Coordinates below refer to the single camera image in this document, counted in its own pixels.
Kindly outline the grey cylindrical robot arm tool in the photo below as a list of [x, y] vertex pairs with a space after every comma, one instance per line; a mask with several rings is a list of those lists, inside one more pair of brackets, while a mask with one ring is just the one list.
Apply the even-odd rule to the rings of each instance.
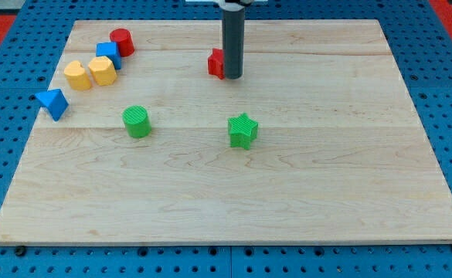
[[243, 75], [245, 8], [223, 9], [223, 72], [229, 80]]

